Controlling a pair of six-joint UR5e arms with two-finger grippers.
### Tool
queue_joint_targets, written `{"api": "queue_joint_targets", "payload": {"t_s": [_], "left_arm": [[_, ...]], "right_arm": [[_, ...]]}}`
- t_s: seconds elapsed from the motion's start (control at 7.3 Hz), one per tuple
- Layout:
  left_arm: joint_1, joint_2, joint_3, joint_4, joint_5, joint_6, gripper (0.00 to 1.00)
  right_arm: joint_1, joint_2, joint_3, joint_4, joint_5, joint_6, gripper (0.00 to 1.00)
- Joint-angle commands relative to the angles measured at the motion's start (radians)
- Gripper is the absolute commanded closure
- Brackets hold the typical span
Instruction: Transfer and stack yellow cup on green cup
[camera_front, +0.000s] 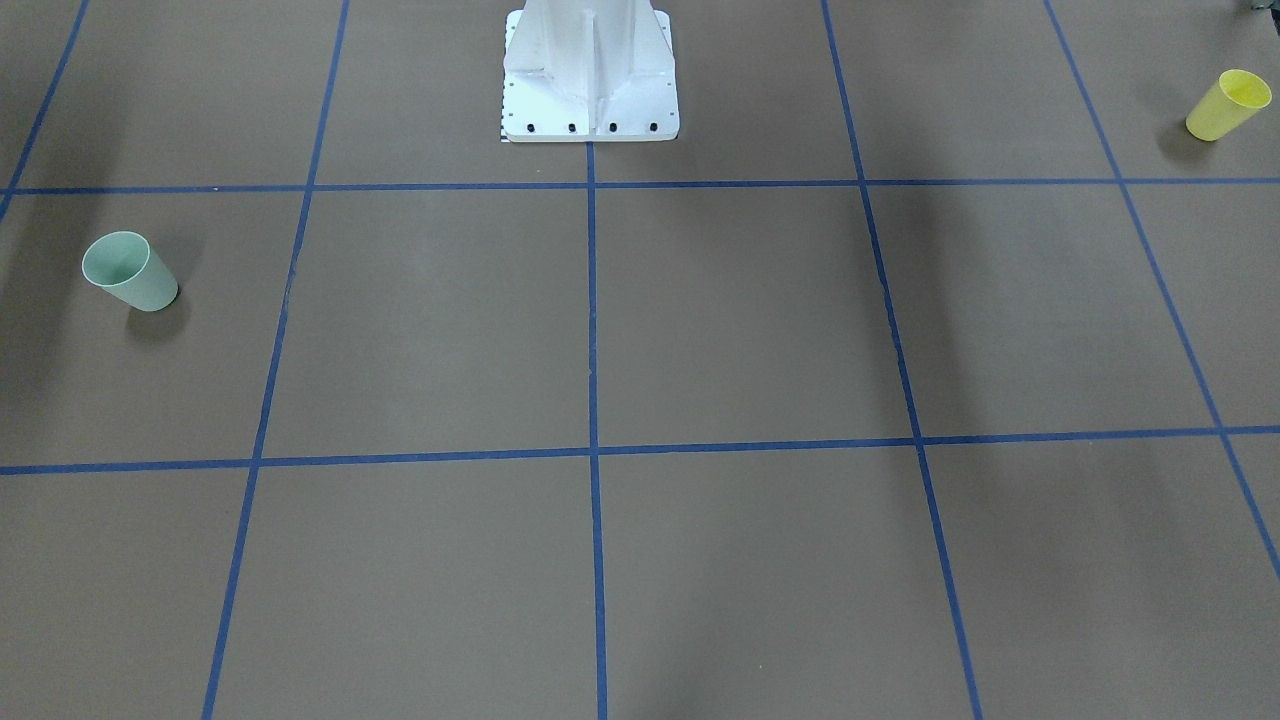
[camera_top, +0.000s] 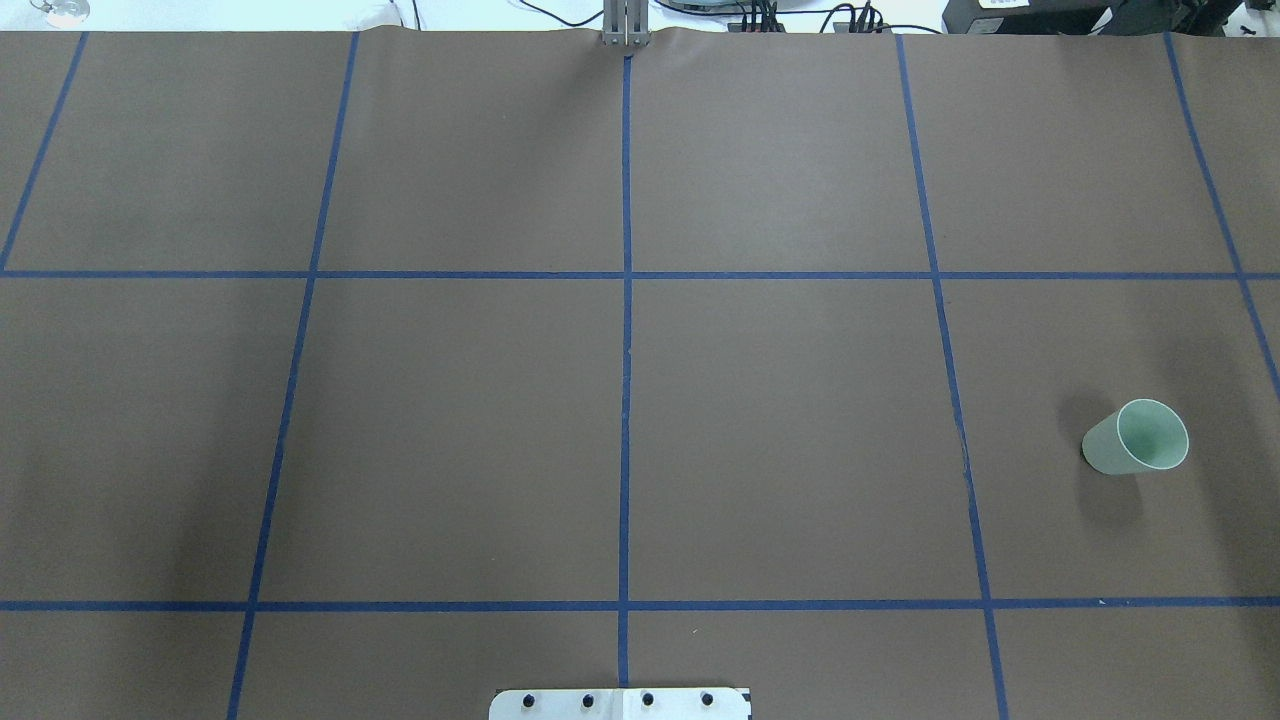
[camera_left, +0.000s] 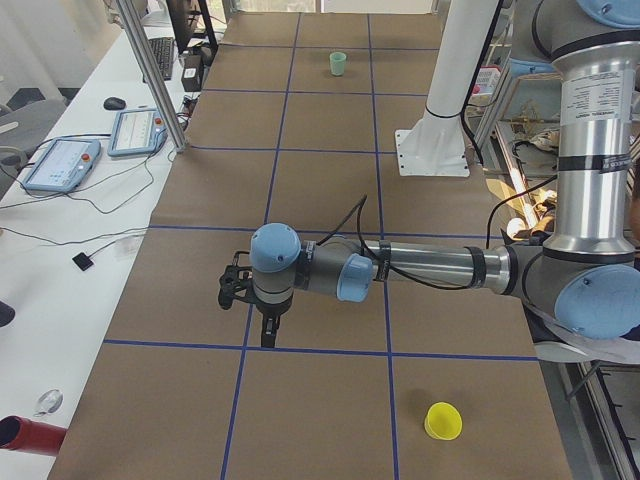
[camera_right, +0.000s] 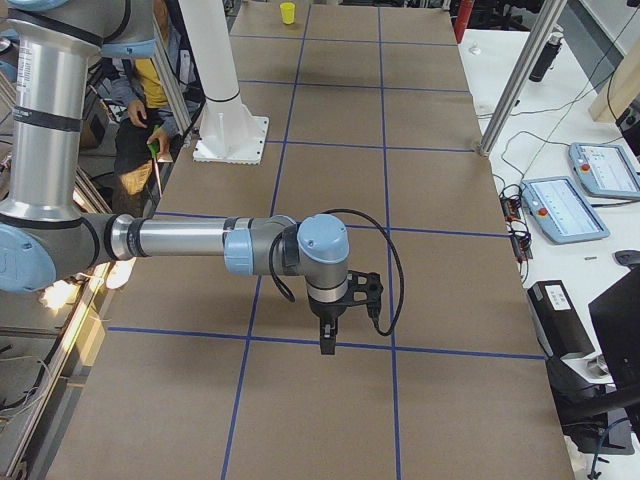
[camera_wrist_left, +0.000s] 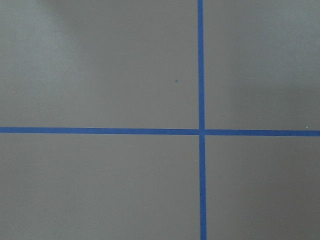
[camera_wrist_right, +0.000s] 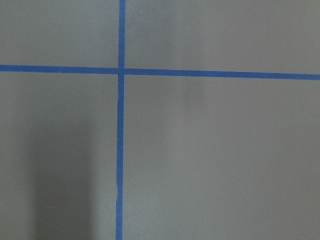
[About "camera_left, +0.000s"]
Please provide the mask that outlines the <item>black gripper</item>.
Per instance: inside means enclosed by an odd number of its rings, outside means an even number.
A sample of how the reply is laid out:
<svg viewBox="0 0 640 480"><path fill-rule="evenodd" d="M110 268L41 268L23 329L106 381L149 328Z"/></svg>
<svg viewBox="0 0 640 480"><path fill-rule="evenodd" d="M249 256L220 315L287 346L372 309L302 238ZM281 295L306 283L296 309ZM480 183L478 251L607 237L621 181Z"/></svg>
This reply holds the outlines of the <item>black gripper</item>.
<svg viewBox="0 0 640 480"><path fill-rule="evenodd" d="M257 302L257 309L262 314L261 346L275 346L277 338L277 318L284 315L291 307L291 299L273 304L262 300Z"/></svg>

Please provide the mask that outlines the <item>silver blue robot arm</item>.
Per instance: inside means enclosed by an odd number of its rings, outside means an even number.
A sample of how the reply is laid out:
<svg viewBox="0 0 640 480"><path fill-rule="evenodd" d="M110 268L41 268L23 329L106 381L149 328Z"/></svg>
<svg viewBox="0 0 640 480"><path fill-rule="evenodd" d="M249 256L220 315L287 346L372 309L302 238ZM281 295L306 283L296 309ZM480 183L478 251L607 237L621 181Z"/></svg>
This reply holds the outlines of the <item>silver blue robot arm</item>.
<svg viewBox="0 0 640 480"><path fill-rule="evenodd" d="M569 344L621 346L639 337L639 273L624 238L639 5L635 1L521 1L514 63L562 78L554 229L542 242L495 248L301 241L282 223L252 237L242 282L275 344L296 290L360 302L370 285L401 277L443 290L487 288L520 298Z"/></svg>

